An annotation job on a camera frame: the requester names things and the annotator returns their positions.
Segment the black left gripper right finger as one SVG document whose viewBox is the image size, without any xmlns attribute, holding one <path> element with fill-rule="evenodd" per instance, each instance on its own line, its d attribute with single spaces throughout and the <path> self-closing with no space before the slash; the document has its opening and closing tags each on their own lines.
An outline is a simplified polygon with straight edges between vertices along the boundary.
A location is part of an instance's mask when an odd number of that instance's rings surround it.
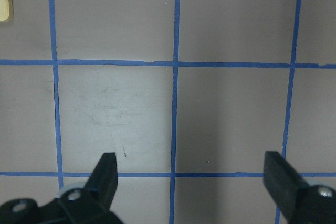
<svg viewBox="0 0 336 224">
<path fill-rule="evenodd" d="M 263 183 L 284 216 L 294 216 L 299 198 L 309 188 L 301 175 L 276 151 L 266 151 Z"/>
</svg>

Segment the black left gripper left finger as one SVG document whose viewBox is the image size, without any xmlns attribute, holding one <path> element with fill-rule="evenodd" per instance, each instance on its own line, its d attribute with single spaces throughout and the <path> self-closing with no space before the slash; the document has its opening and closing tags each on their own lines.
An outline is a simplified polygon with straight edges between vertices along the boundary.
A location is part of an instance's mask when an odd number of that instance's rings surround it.
<svg viewBox="0 0 336 224">
<path fill-rule="evenodd" d="M 118 187 L 117 158 L 114 152 L 103 153 L 85 183 L 84 189 L 106 210 L 109 210 Z"/>
</svg>

